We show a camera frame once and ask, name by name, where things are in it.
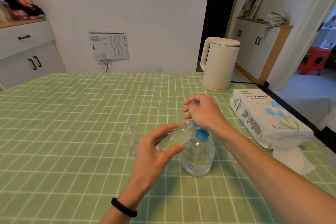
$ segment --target electric kettle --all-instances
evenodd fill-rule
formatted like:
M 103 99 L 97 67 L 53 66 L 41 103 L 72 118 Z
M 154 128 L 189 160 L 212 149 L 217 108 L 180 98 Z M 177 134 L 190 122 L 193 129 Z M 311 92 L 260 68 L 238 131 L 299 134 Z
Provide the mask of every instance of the electric kettle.
M 205 40 L 201 57 L 205 89 L 223 92 L 229 88 L 239 46 L 240 42 L 232 39 L 208 37 Z

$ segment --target green checkered tablecloth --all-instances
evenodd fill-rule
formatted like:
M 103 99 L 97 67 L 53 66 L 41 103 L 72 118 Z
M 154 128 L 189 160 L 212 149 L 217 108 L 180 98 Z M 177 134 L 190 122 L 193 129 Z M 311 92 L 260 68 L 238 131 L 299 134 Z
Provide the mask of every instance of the green checkered tablecloth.
M 97 223 L 127 183 L 134 158 L 122 132 L 183 123 L 183 101 L 211 95 L 229 123 L 252 137 L 224 93 L 201 86 L 202 73 L 51 74 L 0 94 L 0 223 Z M 336 196 L 336 173 L 312 142 L 316 169 L 305 177 Z M 142 200 L 135 223 L 280 223 L 223 145 L 204 178 L 172 159 Z

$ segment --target empty bottle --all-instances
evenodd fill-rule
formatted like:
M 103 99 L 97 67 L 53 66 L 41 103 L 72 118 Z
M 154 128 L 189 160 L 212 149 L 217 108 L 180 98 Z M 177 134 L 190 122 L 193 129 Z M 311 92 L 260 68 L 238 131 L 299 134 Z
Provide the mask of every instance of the empty bottle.
M 128 153 L 132 156 L 135 156 L 137 154 L 137 147 L 138 143 L 140 142 L 141 136 L 139 134 L 137 126 L 134 123 L 128 122 L 126 124 L 124 137 L 128 147 Z
M 197 129 L 195 136 L 184 144 L 180 154 L 182 167 L 194 177 L 203 177 L 211 167 L 215 157 L 215 145 L 209 139 L 209 133 L 203 128 Z
M 184 144 L 190 140 L 193 132 L 197 129 L 197 125 L 195 122 L 191 122 L 189 124 L 181 124 L 178 128 L 176 128 L 172 133 L 169 134 L 165 139 L 162 140 L 156 147 L 159 151 L 164 151 L 175 144 Z

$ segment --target right hand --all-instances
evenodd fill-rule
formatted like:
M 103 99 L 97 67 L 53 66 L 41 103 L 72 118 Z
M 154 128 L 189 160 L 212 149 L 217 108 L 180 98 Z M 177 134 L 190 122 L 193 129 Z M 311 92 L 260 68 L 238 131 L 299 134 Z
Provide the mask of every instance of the right hand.
M 186 120 L 193 119 L 198 126 L 208 131 L 212 131 L 223 125 L 229 125 L 219 106 L 213 101 L 211 96 L 194 95 L 185 100 L 184 104 L 186 107 L 182 111 L 189 112 L 184 118 Z

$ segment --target plastic stool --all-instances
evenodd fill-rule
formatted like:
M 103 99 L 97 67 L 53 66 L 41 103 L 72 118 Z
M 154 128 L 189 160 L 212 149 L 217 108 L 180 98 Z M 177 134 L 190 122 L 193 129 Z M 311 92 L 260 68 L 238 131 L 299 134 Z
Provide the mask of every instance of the plastic stool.
M 331 49 L 326 50 L 320 47 L 310 47 L 307 54 L 299 65 L 300 74 L 307 75 L 311 71 L 317 71 L 317 75 L 321 75 L 321 72 L 326 64 Z

